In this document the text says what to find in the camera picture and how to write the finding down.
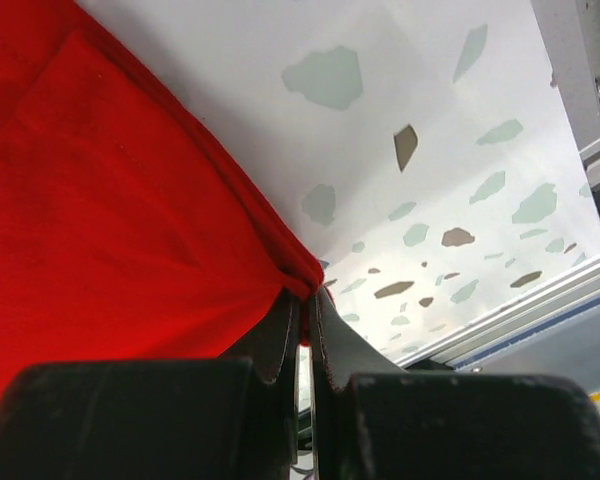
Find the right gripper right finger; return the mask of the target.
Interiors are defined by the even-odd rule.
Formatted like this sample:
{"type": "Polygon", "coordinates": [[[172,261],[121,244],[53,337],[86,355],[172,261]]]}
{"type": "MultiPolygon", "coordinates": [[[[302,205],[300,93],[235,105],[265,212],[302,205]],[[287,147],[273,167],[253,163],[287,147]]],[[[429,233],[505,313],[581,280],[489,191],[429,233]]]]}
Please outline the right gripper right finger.
{"type": "Polygon", "coordinates": [[[600,479],[600,415],[544,375],[405,370],[309,303],[319,479],[600,479]]]}

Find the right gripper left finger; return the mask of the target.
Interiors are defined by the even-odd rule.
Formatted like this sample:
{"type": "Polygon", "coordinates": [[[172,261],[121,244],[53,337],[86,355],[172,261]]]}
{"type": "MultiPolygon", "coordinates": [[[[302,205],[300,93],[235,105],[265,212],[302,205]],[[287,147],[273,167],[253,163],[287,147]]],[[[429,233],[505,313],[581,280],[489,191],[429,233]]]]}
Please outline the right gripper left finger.
{"type": "Polygon", "coordinates": [[[214,359],[29,367],[0,399],[0,479],[286,479],[299,337],[282,292],[214,359]]]}

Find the red t shirt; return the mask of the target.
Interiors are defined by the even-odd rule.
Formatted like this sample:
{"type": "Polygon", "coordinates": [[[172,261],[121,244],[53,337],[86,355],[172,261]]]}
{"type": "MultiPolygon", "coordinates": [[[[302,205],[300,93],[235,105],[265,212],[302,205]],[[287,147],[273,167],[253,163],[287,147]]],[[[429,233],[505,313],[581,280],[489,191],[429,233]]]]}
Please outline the red t shirt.
{"type": "Polygon", "coordinates": [[[0,397],[58,361],[209,358],[323,280],[215,137],[71,1],[0,1],[0,397]]]}

